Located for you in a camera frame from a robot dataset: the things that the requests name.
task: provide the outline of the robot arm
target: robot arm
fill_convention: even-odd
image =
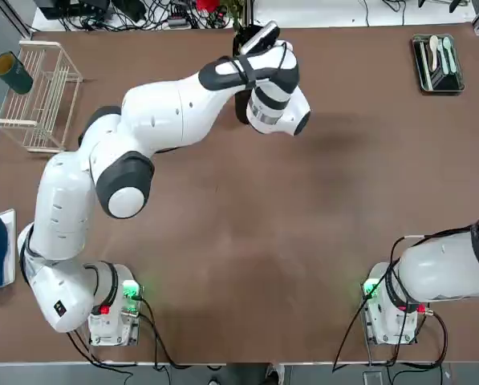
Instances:
[[[373,267],[364,292],[380,282],[366,313],[376,343],[397,344],[402,327],[407,338],[401,343],[411,342],[420,304],[479,297],[479,221],[452,233],[406,249],[384,279],[388,263]]]
[[[298,135],[310,116],[298,83],[292,46],[279,43],[218,59],[185,79],[135,87],[121,107],[100,108],[90,118],[79,150],[47,163],[34,226],[18,237],[22,273],[55,330],[74,330],[89,317],[93,342],[124,341],[125,334],[117,332],[127,329],[120,293],[132,274],[122,265],[85,268],[72,259],[83,250],[96,198],[110,217],[134,217],[148,201],[155,169],[150,158],[202,140],[239,91],[252,90],[246,108],[257,131]]]

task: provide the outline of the white dish rack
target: white dish rack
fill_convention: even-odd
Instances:
[[[0,108],[0,130],[29,152],[61,152],[83,77],[57,42],[22,40],[19,59],[34,80],[11,89]]]

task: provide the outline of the dark green mug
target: dark green mug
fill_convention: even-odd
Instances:
[[[0,55],[0,79],[20,95],[26,94],[32,88],[32,78],[11,51]]]

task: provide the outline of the spoon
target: spoon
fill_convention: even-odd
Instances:
[[[442,40],[439,40],[439,52],[440,52],[440,66],[445,75],[449,75],[448,62],[446,61],[446,56],[444,55],[444,47],[442,46]]]
[[[432,72],[434,72],[437,69],[437,48],[439,47],[439,38],[437,38],[434,34],[430,36],[428,46],[432,52],[432,67],[430,69]]]
[[[453,53],[452,53],[452,44],[451,40],[446,37],[442,39],[442,45],[444,46],[445,50],[448,52],[448,58],[449,58],[449,68],[451,69],[451,73],[455,74],[457,73],[457,65],[455,64],[455,59],[453,58]]]

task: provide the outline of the brown table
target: brown table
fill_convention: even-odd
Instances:
[[[466,89],[423,96],[409,39],[448,32]],[[186,363],[330,362],[359,304],[359,283],[402,234],[479,217],[479,37],[469,24],[284,30],[313,109],[298,138],[240,125],[229,103],[201,143],[156,156],[150,201],[129,221],[96,208],[82,260],[129,266],[146,286],[162,336]],[[68,147],[90,114],[127,89],[178,79],[229,53],[231,31],[45,33],[87,82]],[[46,159],[0,135],[0,211],[33,220]],[[479,300],[434,306],[447,360],[479,360]],[[427,322],[402,359],[432,360]],[[102,358],[151,362],[152,343]],[[376,351],[376,359],[389,357]],[[358,323],[343,360],[365,361]],[[43,319],[21,277],[0,293],[0,362],[80,360]]]

